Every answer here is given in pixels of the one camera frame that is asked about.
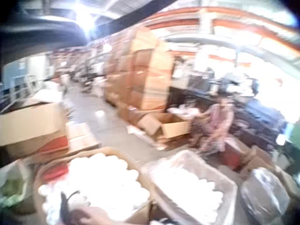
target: person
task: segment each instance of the person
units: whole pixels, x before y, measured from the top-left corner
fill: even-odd
[[[218,104],[213,104],[204,113],[191,121],[190,147],[199,148],[200,152],[210,149],[224,151],[224,138],[233,121],[233,105],[225,96],[221,96]]]
[[[71,211],[71,223],[74,225],[132,225],[111,220],[107,213],[98,207],[83,207]]]

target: blue wall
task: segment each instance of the blue wall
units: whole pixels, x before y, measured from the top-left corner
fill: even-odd
[[[8,63],[3,68],[3,90],[9,89],[12,87],[12,78],[16,76],[22,76],[28,73],[28,59],[25,59],[25,68],[19,69],[20,60],[13,61]],[[24,83],[20,79],[16,80],[16,85]]]

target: plastic bag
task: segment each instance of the plastic bag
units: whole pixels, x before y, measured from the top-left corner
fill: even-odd
[[[248,212],[262,225],[283,215],[290,203],[279,179],[262,167],[252,170],[240,191]]]
[[[198,179],[206,179],[208,182],[215,183],[215,191],[223,193],[223,199],[220,207],[217,210],[217,220],[215,223],[207,223],[199,218],[188,214],[180,205],[172,199],[174,195],[185,196],[190,201],[190,207],[200,212],[199,203],[194,201],[191,193],[196,186],[187,187],[180,184],[181,191],[174,193],[164,192],[165,186],[169,182],[168,170],[170,168],[181,168],[190,172],[190,176]],[[234,221],[235,200],[237,195],[236,184],[219,172],[217,169],[207,165],[204,160],[198,157],[195,153],[183,150],[171,158],[164,158],[157,162],[150,162],[144,168],[144,172],[149,176],[155,184],[151,191],[152,196],[159,205],[159,207],[172,219],[178,221],[181,225],[231,225]]]
[[[31,194],[32,176],[22,160],[0,169],[0,208],[11,207]]]

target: hand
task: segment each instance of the hand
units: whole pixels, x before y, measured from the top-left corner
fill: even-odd
[[[71,222],[74,225],[114,225],[107,213],[98,207],[84,207],[71,212]]]

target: concrete floor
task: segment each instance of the concrete floor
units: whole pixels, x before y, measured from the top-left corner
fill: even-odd
[[[86,122],[103,147],[114,147],[126,152],[140,166],[188,149],[187,146],[181,146],[170,151],[158,151],[135,134],[128,134],[128,124],[117,116],[116,108],[105,102],[102,97],[82,93],[77,84],[68,89],[67,103],[74,110],[71,120],[75,123]],[[104,113],[97,116],[97,111]]]

